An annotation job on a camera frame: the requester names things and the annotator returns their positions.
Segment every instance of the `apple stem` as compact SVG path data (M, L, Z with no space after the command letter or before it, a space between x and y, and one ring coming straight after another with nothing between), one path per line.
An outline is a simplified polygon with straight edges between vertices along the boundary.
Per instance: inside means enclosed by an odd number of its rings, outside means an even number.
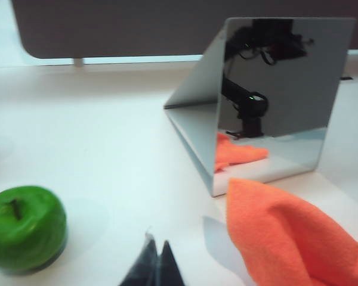
M14 212L14 215L15 215L16 219L20 220L21 219L21 214L20 214L20 210L18 209L17 199L14 198L13 200L11 200L10 204L12 205L13 212Z

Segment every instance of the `green apple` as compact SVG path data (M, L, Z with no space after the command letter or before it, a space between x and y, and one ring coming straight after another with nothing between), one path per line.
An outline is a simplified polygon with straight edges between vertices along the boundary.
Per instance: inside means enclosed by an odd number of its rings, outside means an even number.
M0 193L0 268L40 267L59 253L65 239L65 211L51 191L19 186Z

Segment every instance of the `orange microfiber cloth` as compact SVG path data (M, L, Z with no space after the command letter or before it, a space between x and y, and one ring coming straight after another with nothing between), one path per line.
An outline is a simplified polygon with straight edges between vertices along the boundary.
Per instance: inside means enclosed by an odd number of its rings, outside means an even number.
M217 132L215 156L215 171L229 164L248 163L264 159L268 155L266 148L256 148L250 145L236 145L229 141L225 134Z
M288 192L231 178L227 227L258 286L358 286L358 242Z

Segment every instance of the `table surface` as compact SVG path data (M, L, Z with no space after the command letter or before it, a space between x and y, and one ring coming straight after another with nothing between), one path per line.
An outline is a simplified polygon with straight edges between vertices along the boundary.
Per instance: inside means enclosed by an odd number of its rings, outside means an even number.
M63 254L0 286L117 285L146 231L169 240L186 285L255 285L163 104L193 63L0 68L0 191L42 185L62 200ZM358 239L358 75L342 82L315 172L271 183Z

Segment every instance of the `reflective surface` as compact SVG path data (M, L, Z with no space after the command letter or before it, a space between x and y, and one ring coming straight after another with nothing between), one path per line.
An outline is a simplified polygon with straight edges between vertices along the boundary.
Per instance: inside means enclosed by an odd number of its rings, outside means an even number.
M350 19L230 19L213 194L228 178L268 182L318 162Z

